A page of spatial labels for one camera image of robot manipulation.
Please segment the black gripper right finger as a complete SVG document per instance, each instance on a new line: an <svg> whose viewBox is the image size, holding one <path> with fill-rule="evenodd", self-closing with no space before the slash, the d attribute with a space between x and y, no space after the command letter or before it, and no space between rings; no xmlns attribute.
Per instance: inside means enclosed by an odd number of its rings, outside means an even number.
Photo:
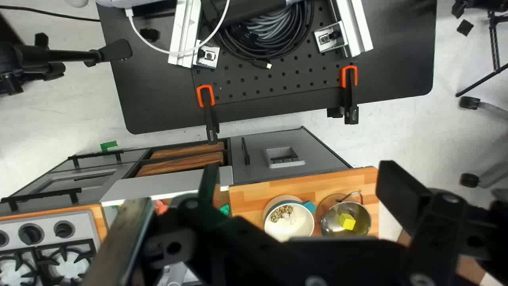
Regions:
<svg viewBox="0 0 508 286"><path fill-rule="evenodd" d="M472 257L497 281L508 282L508 203L489 207L426 187L395 160L381 160L376 195L411 242L402 261L408 282L457 286L459 257Z"/></svg>

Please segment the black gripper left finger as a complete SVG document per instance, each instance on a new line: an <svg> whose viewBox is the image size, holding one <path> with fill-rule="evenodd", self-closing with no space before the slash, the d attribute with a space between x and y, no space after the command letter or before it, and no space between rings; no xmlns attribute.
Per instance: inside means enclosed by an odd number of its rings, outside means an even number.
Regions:
<svg viewBox="0 0 508 286"><path fill-rule="evenodd" d="M126 199L84 276L84 286L156 286L167 266L184 263L208 286L241 277L245 230L213 204L219 166L208 165L197 193L176 196L157 214L149 196Z"/></svg>

